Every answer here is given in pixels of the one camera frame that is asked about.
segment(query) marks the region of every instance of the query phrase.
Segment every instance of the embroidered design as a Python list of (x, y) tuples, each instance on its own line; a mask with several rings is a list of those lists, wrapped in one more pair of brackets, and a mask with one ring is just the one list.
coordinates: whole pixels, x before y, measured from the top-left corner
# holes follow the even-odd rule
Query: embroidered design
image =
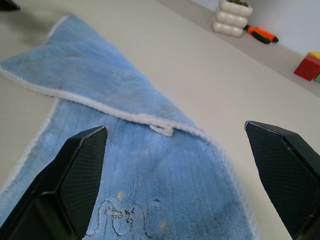
[[(129, 206), (128, 209), (124, 210), (124, 212), (122, 212), (121, 210), (115, 208), (115, 205), (113, 204), (112, 201), (110, 200), (104, 200), (98, 211), (97, 211), (97, 223), (96, 223), (96, 227), (94, 229), (94, 231), (92, 233), (86, 233), (86, 235), (88, 237), (93, 237), (97, 234), (99, 228), (101, 227), (101, 222), (102, 222), (102, 218), (108, 218), (111, 217), (111, 227), (113, 229), (113, 232), (116, 236), (118, 237), (124, 237), (124, 236), (128, 236), (132, 231), (133, 231), (133, 222), (135, 219), (141, 219), (143, 221), (143, 231), (145, 236), (148, 239), (151, 239), (152, 236), (149, 235), (146, 231), (146, 216), (144, 213), (144, 210), (142, 208), (141, 205), (133, 203)], [(122, 224), (117, 224), (117, 221), (121, 221), (125, 218), (125, 222), (127, 224), (127, 229), (124, 229), (124, 231), (121, 231), (121, 229), (119, 229), (117, 226), (122, 226)], [(106, 221), (106, 224), (104, 226), (104, 237), (106, 235), (106, 228), (107, 228), (107, 224), (110, 221)]]

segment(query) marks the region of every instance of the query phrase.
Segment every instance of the green block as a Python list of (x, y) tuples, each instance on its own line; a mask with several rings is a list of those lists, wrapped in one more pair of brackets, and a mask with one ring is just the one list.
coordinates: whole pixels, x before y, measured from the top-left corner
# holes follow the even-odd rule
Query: green block
[(314, 81), (320, 84), (320, 73), (315, 77)]

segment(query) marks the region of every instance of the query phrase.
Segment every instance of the white stacked vase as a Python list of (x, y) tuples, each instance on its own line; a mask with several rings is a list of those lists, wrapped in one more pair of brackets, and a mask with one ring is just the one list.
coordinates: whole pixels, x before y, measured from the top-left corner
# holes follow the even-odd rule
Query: white stacked vase
[(239, 38), (243, 34), (243, 28), (248, 24), (248, 17), (253, 9), (227, 0), (219, 0), (219, 7), (215, 10), (212, 29), (221, 33)]

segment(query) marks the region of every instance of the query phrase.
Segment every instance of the microfiber cloth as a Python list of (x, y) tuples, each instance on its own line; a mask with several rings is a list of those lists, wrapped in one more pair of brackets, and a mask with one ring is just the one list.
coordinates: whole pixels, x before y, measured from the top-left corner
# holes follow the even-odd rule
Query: microfiber cloth
[(0, 76), (54, 97), (0, 195), (4, 223), (34, 177), (80, 131), (107, 126), (85, 240), (256, 240), (257, 224), (225, 152), (76, 16), (0, 62)]

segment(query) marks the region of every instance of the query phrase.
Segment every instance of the white table surface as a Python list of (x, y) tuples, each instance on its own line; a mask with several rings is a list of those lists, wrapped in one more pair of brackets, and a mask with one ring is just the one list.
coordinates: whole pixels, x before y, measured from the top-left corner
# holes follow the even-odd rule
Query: white table surface
[[(61, 16), (78, 15), (226, 149), (263, 239), (291, 239), (260, 182), (244, 123), (254, 120), (292, 130), (320, 152), (317, 83), (297, 84), (305, 80), (295, 78), (291, 70), (286, 74), (292, 78), (279, 74), (154, 0), (21, 0), (19, 4), (22, 12), (0, 13), (0, 60), (40, 44)], [(0, 79), (0, 184), (52, 103), (50, 97)]]

